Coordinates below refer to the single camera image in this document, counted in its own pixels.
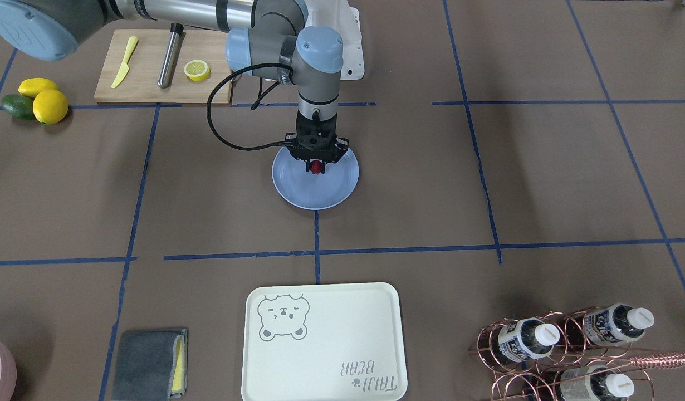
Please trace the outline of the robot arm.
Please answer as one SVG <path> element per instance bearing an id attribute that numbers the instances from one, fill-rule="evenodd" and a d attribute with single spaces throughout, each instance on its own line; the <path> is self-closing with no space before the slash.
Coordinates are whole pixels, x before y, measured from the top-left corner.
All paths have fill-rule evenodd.
<path id="1" fill-rule="evenodd" d="M 231 75 L 250 73 L 297 86 L 296 132 L 276 143 L 323 174 L 349 150 L 336 134 L 344 41 L 329 26 L 308 26 L 304 1 L 0 1 L 0 36 L 43 61 L 59 61 L 108 23 L 170 21 L 223 31 Z"/>

